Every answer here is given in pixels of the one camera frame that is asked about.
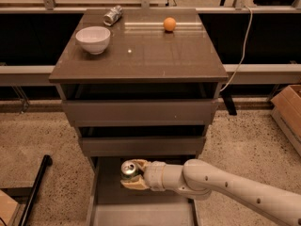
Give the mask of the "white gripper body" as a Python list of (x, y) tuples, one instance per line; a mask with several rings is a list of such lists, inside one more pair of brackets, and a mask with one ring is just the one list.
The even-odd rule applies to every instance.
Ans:
[(146, 185), (152, 191), (164, 191), (163, 186), (163, 171), (165, 167), (164, 162), (154, 161), (149, 162), (145, 168), (143, 177)]

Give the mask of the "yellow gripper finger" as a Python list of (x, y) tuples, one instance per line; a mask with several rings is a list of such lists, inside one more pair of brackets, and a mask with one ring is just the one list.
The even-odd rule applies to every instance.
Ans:
[(133, 172), (144, 172), (150, 163), (150, 161), (145, 159), (132, 159), (130, 169)]
[(128, 189), (133, 189), (133, 190), (149, 189), (144, 178), (141, 175), (137, 175), (134, 178), (127, 179), (127, 180), (122, 179), (120, 182), (124, 187)]

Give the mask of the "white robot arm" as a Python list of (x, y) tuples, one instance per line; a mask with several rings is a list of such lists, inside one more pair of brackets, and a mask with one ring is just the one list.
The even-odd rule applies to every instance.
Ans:
[(120, 167), (121, 184), (129, 189), (174, 191), (185, 198), (205, 200), (219, 192), (280, 226), (300, 226), (301, 195), (237, 176), (202, 160), (182, 165), (132, 159)]

